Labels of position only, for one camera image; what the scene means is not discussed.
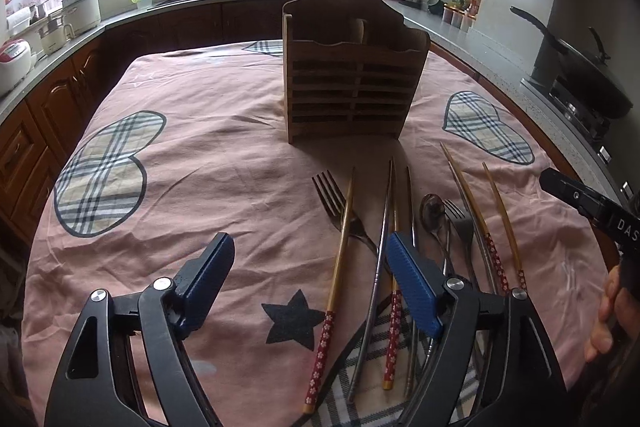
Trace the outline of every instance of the fork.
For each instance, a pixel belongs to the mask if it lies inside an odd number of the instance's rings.
[[[453,228],[458,232],[458,237],[465,248],[465,264],[466,270],[469,272],[469,277],[471,278],[471,284],[475,290],[479,290],[476,270],[474,269],[474,265],[471,261],[471,247],[474,242],[473,219],[471,219],[469,214],[460,210],[451,200],[444,200],[444,207],[445,214],[449,218]]]
[[[334,177],[329,171],[316,174],[316,176],[311,178],[311,181],[314,182],[316,192],[318,193],[322,206],[324,206],[327,216],[329,216],[329,220],[337,230],[340,230],[342,225],[342,213],[344,212],[344,204],[346,201],[340,191],[340,187],[338,187],[338,184],[335,182]],[[350,237],[354,237],[357,240],[362,241],[367,248],[369,248],[371,253],[378,257],[378,247],[371,240],[369,235],[367,235],[364,223],[355,211],[351,212],[349,235]],[[386,264],[386,259],[385,269],[388,273],[391,273],[388,265]]]

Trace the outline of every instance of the pan handle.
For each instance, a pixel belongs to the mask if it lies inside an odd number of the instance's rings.
[[[602,44],[602,39],[598,35],[598,32],[596,31],[596,29],[589,26],[589,31],[591,32],[591,35],[593,35],[593,38],[596,39],[596,45],[598,46],[598,51],[600,52],[600,56],[598,58],[600,59],[601,63],[605,64],[606,61],[609,60],[611,57],[610,55],[607,55],[606,51],[604,51],[604,45]]]
[[[525,12],[520,8],[516,8],[515,6],[511,7],[511,12],[515,13],[518,17],[522,17],[524,20],[529,21],[536,28],[538,28],[542,34],[545,36],[545,39],[551,44],[551,47],[555,49],[559,54],[566,55],[569,52],[569,49],[566,46],[563,46],[562,43],[556,39],[556,37],[549,31],[549,29],[543,25],[538,19],[536,19],[529,12]]]

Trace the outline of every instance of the gray countertop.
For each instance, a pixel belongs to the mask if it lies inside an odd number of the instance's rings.
[[[47,74],[106,30],[147,16],[187,6],[228,1],[232,0],[185,0],[162,4],[162,6],[147,10],[133,10],[103,20],[98,27],[69,41],[53,55],[41,58],[25,79],[0,100],[0,123]],[[549,107],[548,103],[527,89],[522,83],[522,79],[529,80],[528,75],[507,58],[487,46],[486,38],[482,34],[473,30],[470,30],[469,33],[462,32],[443,23],[440,17],[401,5],[399,2],[389,0],[385,2],[404,16],[405,24],[428,31],[433,42],[466,62],[508,95],[558,147],[585,184],[606,194],[614,201],[619,200],[618,192],[614,188],[615,185],[604,163],[588,147],[587,143],[572,131],[554,108]]]

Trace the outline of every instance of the wooden utensil holder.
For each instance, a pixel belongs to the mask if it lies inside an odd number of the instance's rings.
[[[398,137],[429,50],[382,0],[295,0],[283,18],[287,137]]]

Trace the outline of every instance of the human hand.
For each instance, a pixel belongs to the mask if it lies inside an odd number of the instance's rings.
[[[640,334],[640,302],[625,288],[620,289],[620,267],[615,266],[607,277],[604,293],[598,308],[591,336],[584,344],[584,359],[591,362],[599,353],[608,353],[613,345],[613,338],[607,321],[612,313],[630,338],[635,340]]]

